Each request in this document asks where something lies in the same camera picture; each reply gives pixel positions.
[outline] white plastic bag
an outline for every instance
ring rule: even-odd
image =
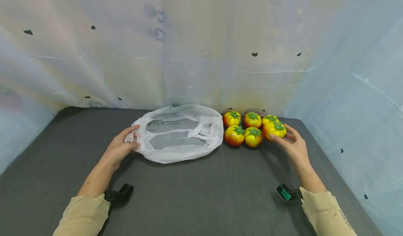
[[[221,145],[224,134],[222,116],[200,105],[173,105],[146,113],[133,122],[140,148],[146,159],[169,164],[210,154]],[[133,141],[133,133],[125,142]]]

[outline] dark gray surface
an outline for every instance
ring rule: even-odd
[[[0,234],[51,235],[112,138],[146,111],[67,108],[0,177]],[[382,235],[305,125],[283,119],[306,140],[313,167],[359,236]],[[201,159],[162,165],[128,156],[112,180],[135,190],[112,207],[101,235],[315,235],[299,202],[276,193],[299,182],[278,146],[223,143]]]

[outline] cloth wall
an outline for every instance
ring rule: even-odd
[[[397,235],[403,204],[380,197],[403,187],[402,13],[400,0],[0,0],[0,172],[66,106],[255,110],[302,119]]]

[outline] black plastic clip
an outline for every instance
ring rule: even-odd
[[[299,189],[290,190],[286,185],[279,185],[277,192],[287,201],[296,201],[303,199],[302,193]]]
[[[105,200],[109,201],[111,204],[126,202],[130,199],[133,193],[133,186],[129,184],[124,184],[120,191],[107,190],[105,192]]]

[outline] beige sleeve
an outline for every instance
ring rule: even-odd
[[[71,199],[53,236],[96,236],[102,229],[111,204],[102,194],[96,198],[75,196]]]
[[[329,191],[313,194],[302,187],[299,189],[303,196],[302,209],[318,236],[357,236]]]

